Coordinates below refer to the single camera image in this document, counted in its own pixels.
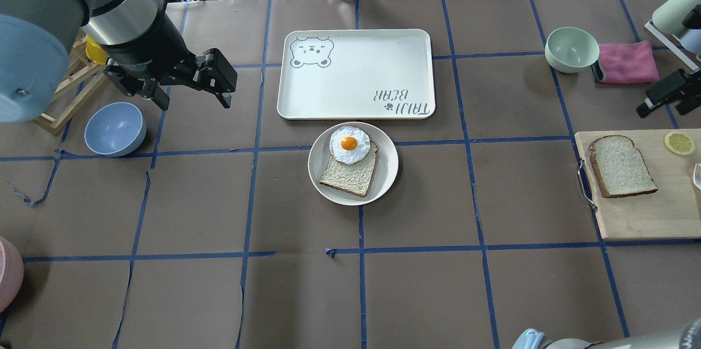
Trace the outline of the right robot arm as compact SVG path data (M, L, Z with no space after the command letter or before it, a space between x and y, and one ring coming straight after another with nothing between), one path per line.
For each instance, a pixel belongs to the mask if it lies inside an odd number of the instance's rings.
M676 70L646 92L646 117L665 104L685 115L699 108L699 68ZM585 131L578 179L603 239L699 239L699 129ZM526 329L512 348L699 348L699 317L675 327L613 341L563 338Z

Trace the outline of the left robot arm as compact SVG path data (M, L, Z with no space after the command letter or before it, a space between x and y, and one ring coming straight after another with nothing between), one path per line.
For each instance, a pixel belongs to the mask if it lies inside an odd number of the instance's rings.
M188 50L168 1L2 0L2 122L30 121L50 105L80 31L107 52L104 74L125 96L167 110L163 87L183 85L230 108L237 72L219 49Z

